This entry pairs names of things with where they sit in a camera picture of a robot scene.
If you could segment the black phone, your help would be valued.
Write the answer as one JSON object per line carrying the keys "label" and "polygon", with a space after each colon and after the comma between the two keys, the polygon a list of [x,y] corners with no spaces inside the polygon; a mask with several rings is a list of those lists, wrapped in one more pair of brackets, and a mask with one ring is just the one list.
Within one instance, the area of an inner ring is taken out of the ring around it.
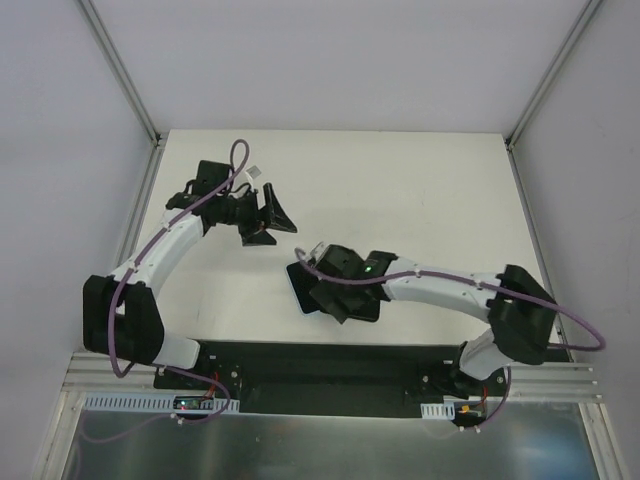
{"label": "black phone", "polygon": [[375,298],[353,297],[346,302],[347,318],[375,323],[380,317],[380,301]]}

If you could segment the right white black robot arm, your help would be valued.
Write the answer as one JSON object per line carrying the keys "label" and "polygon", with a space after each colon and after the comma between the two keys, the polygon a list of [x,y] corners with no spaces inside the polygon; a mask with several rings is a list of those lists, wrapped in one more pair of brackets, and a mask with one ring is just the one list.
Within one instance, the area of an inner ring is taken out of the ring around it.
{"label": "right white black robot arm", "polygon": [[423,303],[484,322],[486,330],[463,342],[450,365],[430,374],[433,387],[443,393],[466,398],[499,369],[514,363],[538,366],[546,359],[555,302],[521,266],[462,273],[429,269],[390,252],[361,258],[335,244],[296,255],[317,280],[311,297],[339,322],[368,304],[392,301]]}

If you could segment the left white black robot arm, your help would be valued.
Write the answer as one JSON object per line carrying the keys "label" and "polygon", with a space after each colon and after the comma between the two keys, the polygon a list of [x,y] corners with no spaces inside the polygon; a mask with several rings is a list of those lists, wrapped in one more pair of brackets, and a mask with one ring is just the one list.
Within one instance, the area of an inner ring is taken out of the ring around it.
{"label": "left white black robot arm", "polygon": [[83,286],[84,347],[94,353],[141,365],[177,367],[188,388],[204,387],[211,365],[201,344],[168,332],[156,296],[186,253],[217,225],[237,228],[245,246],[272,246],[272,231],[296,232],[271,184],[240,197],[228,189],[235,171],[229,164],[200,161],[184,191],[166,204],[147,243],[106,276],[92,275]]}

